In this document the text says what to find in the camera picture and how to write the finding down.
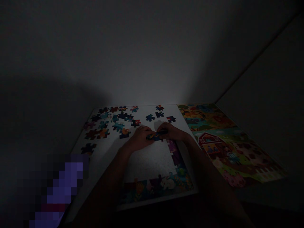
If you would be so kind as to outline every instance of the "cartoon animal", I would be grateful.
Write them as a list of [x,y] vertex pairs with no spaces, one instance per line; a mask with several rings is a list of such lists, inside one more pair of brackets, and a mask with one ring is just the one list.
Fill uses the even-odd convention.
[[163,187],[164,190],[166,189],[174,189],[176,184],[172,179],[168,179],[169,177],[165,177],[161,180],[161,186]]

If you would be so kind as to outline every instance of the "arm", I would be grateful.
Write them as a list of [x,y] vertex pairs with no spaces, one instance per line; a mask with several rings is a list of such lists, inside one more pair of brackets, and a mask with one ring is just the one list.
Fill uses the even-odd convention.
[[185,143],[199,191],[206,196],[212,206],[224,213],[224,219],[231,222],[233,220],[230,217],[232,217],[242,225],[254,227],[230,186],[207,159],[206,155],[203,154],[195,140],[188,133],[167,122],[164,122],[157,131],[161,129],[168,130],[168,134],[161,136],[163,139],[171,138]]
[[154,142],[146,139],[149,134],[155,134],[155,132],[151,131],[149,127],[140,126],[129,141],[118,150],[115,158],[78,211],[72,227],[95,227],[101,224],[106,227],[109,225],[111,214],[119,200],[129,158],[134,151]]

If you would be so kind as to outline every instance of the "finger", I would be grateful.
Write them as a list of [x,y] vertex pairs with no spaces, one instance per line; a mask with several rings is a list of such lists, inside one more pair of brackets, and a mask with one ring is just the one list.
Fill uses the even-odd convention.
[[143,131],[151,131],[151,128],[149,128],[148,126],[143,127]]
[[159,126],[159,128],[157,129],[157,132],[159,132],[161,129],[167,129],[166,128],[166,125],[167,125],[168,123],[167,122],[163,122],[160,126]]

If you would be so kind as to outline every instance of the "blue puzzle piece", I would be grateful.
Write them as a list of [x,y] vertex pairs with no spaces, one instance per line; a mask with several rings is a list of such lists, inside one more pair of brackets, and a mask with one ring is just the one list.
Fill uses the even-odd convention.
[[101,121],[100,122],[100,125],[99,125],[99,128],[101,128],[101,129],[103,129],[103,128],[107,128],[107,124],[108,124],[109,122],[108,121]]
[[113,130],[116,130],[118,132],[123,129],[124,123],[115,123],[112,127],[113,127]]
[[164,117],[164,114],[162,112],[156,112],[155,115],[157,118]]
[[119,121],[118,115],[113,115],[113,118],[111,119],[111,122]]
[[152,116],[152,114],[146,116],[146,120],[148,120],[149,122],[151,122],[152,120],[155,120],[155,117]]

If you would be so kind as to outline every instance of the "jigsaw puzzle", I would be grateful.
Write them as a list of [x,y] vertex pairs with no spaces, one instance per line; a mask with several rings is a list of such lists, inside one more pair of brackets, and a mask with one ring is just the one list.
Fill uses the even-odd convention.
[[133,106],[133,107],[130,109],[130,111],[132,111],[132,112],[137,112],[138,109],[139,109],[139,107]]
[[102,129],[101,131],[99,131],[100,132],[100,134],[97,136],[97,139],[101,139],[101,137],[102,138],[106,138],[106,137],[108,137],[108,135],[110,134],[109,133],[109,130],[108,129]]
[[99,113],[102,114],[104,112],[107,112],[108,111],[108,108],[105,107],[105,108],[102,108],[102,109],[99,109]]
[[126,111],[127,109],[127,106],[120,106],[118,111]]
[[118,115],[118,118],[120,118],[120,119],[125,119],[126,116],[127,116],[127,113],[121,112],[121,113]]
[[99,128],[103,129],[103,128],[107,128],[108,127],[108,124],[109,121],[101,121],[100,122],[100,125],[99,125]]
[[156,112],[155,115],[157,118],[164,117],[164,114],[162,112]]
[[165,108],[162,107],[161,105],[158,105],[158,106],[156,106],[156,109],[157,109],[158,111],[162,111],[162,110],[164,110]]
[[111,122],[119,121],[118,115],[113,115],[113,118],[111,119]]
[[176,118],[174,118],[173,116],[170,116],[170,117],[166,117],[168,122],[171,123],[171,122],[176,122]]
[[85,125],[83,126],[83,129],[87,131],[89,129],[92,129],[95,125],[96,125],[95,122],[90,122],[90,123],[86,122]]
[[100,114],[93,115],[93,116],[91,117],[91,120],[92,120],[93,122],[97,122],[97,121],[99,121],[100,119],[101,119]]
[[131,132],[129,132],[129,129],[123,128],[122,130],[119,131],[119,133],[121,134],[121,135],[119,136],[119,138],[120,138],[120,139],[123,139],[123,138],[129,138],[129,134],[130,134]]
[[96,146],[97,144],[95,143],[87,143],[85,147],[81,148],[81,154],[87,154],[89,156],[92,155]]
[[96,135],[99,134],[101,131],[95,130],[90,130],[88,133],[86,133],[85,139],[90,139],[93,140],[95,139]]
[[110,112],[114,113],[118,111],[118,107],[111,107]]
[[131,126],[138,127],[141,122],[139,120],[132,120]]
[[150,115],[146,116],[146,120],[151,122],[152,120],[155,120],[155,117],[152,116],[152,114],[150,114]]
[[115,123],[112,127],[113,127],[113,130],[116,130],[118,132],[123,129],[124,123]]
[[129,122],[131,122],[131,120],[133,120],[133,117],[134,116],[132,116],[132,114],[130,114],[130,115],[128,115],[128,114],[126,114],[126,117],[125,117],[125,121],[129,121]]

